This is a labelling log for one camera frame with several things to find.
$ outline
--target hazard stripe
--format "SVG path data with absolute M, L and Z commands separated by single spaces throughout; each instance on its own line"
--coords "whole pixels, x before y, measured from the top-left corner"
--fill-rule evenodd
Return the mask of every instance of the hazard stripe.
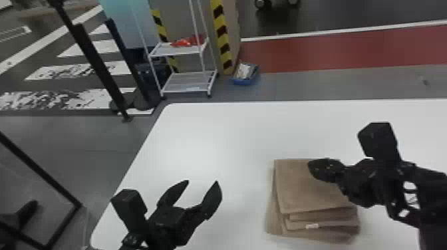
M 211 10 L 214 16 L 214 29 L 216 30 L 216 35 L 218 37 L 220 62 L 222 64 L 223 73 L 231 74 L 233 72 L 233 57 L 229 45 L 227 22 L 222 0 L 211 0 Z
M 168 33 L 166 32 L 166 28 L 163 26 L 162 22 L 162 14 L 159 9 L 152 10 L 152 17 L 154 18 L 154 22 L 157 27 L 158 36 L 163 43 L 169 42 Z M 168 57 L 169 65 L 174 69 L 175 73 L 178 73 L 178 63 L 174 57 Z

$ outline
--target black shoe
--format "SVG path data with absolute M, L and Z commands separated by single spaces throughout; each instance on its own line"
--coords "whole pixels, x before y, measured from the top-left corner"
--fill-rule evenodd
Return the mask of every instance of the black shoe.
M 32 218 L 32 216 L 36 213 L 38 207 L 37 201 L 33 200 L 26 203 L 19 211 L 15 213 L 17 218 L 19 219 L 19 229 L 22 228 L 28 223 L 28 221 Z

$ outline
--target blue bin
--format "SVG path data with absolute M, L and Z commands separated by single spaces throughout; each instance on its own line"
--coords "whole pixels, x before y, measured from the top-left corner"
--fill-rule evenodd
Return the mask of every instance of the blue bin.
M 239 78 L 231 77 L 231 80 L 233 81 L 233 83 L 235 85 L 247 86 L 247 85 L 252 85 L 256 81 L 256 78 L 259 75 L 259 66 L 255 65 L 255 64 L 248 64 L 248 65 L 255 67 L 255 70 L 253 71 L 252 76 L 249 79 L 239 79 Z

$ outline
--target gray floor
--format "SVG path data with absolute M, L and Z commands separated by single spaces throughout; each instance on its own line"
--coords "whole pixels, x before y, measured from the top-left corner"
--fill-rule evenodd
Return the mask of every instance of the gray floor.
M 138 149 L 170 103 L 442 98 L 447 97 L 446 80 L 446 65 L 263 74 L 253 86 L 234 86 L 221 77 L 212 99 L 205 94 L 169 96 L 153 116 L 136 117 L 129 124 L 115 116 L 3 116 L 0 131 L 84 203 L 86 209 L 76 216 L 56 247 L 79 250 L 88 243 Z M 14 211 L 26 201 L 38 199 L 42 207 L 27 233 L 47 240 L 69 207 L 67 202 L 3 148 L 0 173 L 0 198 L 7 201 L 1 212 Z M 19 244 L 18 249 L 31 248 Z

